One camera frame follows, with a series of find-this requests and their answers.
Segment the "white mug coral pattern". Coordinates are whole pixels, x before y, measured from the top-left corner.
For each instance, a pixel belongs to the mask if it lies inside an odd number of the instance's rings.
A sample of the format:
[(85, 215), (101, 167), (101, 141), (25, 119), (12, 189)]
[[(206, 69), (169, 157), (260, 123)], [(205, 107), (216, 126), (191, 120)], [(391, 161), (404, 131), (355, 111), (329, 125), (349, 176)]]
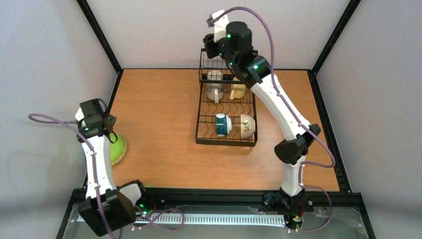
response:
[(213, 81), (207, 83), (207, 98), (218, 104), (224, 95), (223, 84), (220, 83), (223, 80), (223, 74), (219, 70), (211, 70), (207, 73), (207, 80)]

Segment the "yellow mug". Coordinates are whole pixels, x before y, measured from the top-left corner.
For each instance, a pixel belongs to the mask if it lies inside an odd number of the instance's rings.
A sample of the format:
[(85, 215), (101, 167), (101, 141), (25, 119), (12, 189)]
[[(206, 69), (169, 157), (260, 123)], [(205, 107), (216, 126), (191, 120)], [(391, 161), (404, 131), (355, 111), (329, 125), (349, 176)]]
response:
[(241, 99), (246, 93), (246, 86), (244, 84), (231, 84), (230, 85), (230, 100)]

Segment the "black wire dish rack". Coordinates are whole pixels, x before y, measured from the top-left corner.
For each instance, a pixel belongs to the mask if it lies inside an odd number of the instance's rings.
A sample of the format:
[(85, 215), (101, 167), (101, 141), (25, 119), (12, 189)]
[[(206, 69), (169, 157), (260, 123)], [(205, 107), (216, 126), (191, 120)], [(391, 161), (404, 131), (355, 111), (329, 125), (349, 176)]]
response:
[[(208, 90), (211, 80), (218, 80), (222, 84), (223, 96), (216, 104), (209, 98), (211, 92)], [(241, 137), (241, 115), (248, 115), (254, 120), (256, 116), (255, 95), (246, 89), (245, 95), (240, 98), (230, 99), (234, 76), (227, 68), (226, 63), (219, 57), (209, 59), (205, 49), (201, 49), (199, 62), (199, 84), (200, 96), (195, 132), (197, 144), (225, 145), (254, 147), (258, 140), (258, 132), (254, 132), (248, 138)], [(226, 114), (232, 120), (232, 130), (224, 137), (218, 137), (215, 128), (215, 116), (218, 113)]]

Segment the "white bowl dark outside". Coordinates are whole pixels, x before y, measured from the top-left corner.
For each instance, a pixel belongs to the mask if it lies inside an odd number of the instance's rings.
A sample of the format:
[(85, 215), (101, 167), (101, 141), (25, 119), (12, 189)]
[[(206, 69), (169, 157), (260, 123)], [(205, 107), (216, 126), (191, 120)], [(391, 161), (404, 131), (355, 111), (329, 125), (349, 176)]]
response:
[(231, 118), (224, 113), (218, 113), (215, 115), (215, 130), (217, 137), (226, 137), (232, 130)]

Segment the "cream bowl floral pattern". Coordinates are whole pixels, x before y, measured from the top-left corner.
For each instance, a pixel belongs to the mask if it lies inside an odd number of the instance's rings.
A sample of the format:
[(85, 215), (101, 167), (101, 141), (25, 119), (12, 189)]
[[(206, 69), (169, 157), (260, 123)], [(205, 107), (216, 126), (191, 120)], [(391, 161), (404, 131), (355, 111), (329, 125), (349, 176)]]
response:
[(256, 131), (255, 119), (249, 115), (240, 115), (241, 139), (250, 138)]

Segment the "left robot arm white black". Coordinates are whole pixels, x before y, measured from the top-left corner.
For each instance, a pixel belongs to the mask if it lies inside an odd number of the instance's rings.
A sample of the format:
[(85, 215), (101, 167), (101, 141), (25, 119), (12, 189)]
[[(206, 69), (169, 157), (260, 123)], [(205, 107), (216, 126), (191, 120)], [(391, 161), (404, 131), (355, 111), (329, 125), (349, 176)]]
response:
[(116, 117), (103, 108), (103, 100), (80, 103), (75, 115), (77, 140), (87, 162), (85, 200), (78, 205), (80, 216), (99, 237), (112, 235), (135, 222), (136, 203), (146, 194), (144, 185), (133, 180), (117, 186), (113, 179), (110, 153)]

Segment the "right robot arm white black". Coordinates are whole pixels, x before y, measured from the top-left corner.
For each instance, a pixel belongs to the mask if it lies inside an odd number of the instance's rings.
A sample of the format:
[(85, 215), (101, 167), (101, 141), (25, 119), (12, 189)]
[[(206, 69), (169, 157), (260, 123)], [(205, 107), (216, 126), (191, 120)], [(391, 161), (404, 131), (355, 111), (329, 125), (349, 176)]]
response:
[(241, 21), (215, 22), (214, 32), (204, 39), (209, 59), (219, 56), (233, 75), (264, 103), (279, 124), (284, 140), (274, 147), (275, 154), (283, 162), (281, 190), (295, 198), (303, 193), (299, 177), (300, 164), (313, 143), (313, 135), (320, 133), (318, 124), (310, 124), (293, 105), (282, 89), (271, 65), (258, 55), (252, 46), (252, 31)]

